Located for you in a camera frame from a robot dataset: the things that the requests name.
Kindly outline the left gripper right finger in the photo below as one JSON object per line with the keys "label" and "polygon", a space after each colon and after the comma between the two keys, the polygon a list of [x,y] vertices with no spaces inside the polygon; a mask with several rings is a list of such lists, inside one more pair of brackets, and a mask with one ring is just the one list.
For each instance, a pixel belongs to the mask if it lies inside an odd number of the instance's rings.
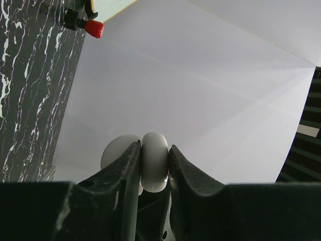
{"label": "left gripper right finger", "polygon": [[224,185],[169,152],[176,240],[320,240],[320,184]]}

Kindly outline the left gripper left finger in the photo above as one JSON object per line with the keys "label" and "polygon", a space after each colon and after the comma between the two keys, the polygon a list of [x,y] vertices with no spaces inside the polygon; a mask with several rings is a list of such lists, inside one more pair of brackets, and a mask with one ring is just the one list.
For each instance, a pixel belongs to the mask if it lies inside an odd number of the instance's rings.
{"label": "left gripper left finger", "polygon": [[1,184],[1,240],[134,240],[140,142],[90,178]]}

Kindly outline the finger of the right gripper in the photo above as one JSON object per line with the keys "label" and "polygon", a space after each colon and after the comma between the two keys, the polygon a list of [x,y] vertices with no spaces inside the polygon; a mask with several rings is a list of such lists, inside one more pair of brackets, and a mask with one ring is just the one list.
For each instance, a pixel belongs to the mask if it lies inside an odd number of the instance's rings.
{"label": "finger of the right gripper", "polygon": [[143,191],[138,197],[135,240],[175,240],[170,226],[171,192]]}

